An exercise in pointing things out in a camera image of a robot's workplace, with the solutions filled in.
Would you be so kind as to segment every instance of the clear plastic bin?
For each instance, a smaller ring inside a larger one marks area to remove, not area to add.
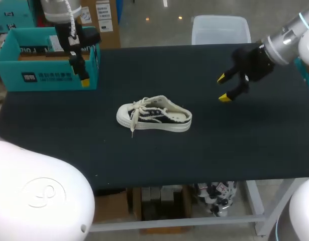
[[[251,43],[246,19],[214,15],[202,15],[194,18],[192,45],[242,43]]]

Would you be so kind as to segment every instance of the shoe sole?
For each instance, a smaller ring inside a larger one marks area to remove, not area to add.
[[[116,120],[119,124],[121,124],[124,127],[130,128],[131,126],[131,120],[129,119],[129,114],[127,112],[127,106],[130,104],[122,105],[117,114],[116,114]],[[149,129],[158,129],[158,130],[164,130],[169,132],[185,132],[187,131],[191,126],[191,120],[188,123],[183,124],[170,124],[170,123],[142,123],[137,122],[135,129],[136,130],[149,130]]]

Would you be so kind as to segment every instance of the robot logo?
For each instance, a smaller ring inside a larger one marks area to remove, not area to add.
[[[33,208],[61,205],[66,200],[63,186],[51,178],[36,178],[28,182],[22,191],[25,203]]]

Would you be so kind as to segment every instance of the teal cardboard box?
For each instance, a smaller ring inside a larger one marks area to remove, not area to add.
[[[0,49],[0,76],[8,91],[92,90],[98,82],[100,63],[99,45],[87,48],[85,68],[89,86],[83,87],[69,61],[21,60],[21,52],[53,52],[51,37],[55,28],[12,29]]]
[[[0,33],[13,28],[34,28],[36,26],[34,0],[0,1]]]

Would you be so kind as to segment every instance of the white robot body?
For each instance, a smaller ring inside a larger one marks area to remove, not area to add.
[[[309,30],[301,37],[298,52],[302,61],[309,66]]]
[[[93,216],[76,168],[0,141],[0,241],[82,241]]]
[[[301,241],[309,241],[309,180],[303,183],[290,200],[289,217]]]

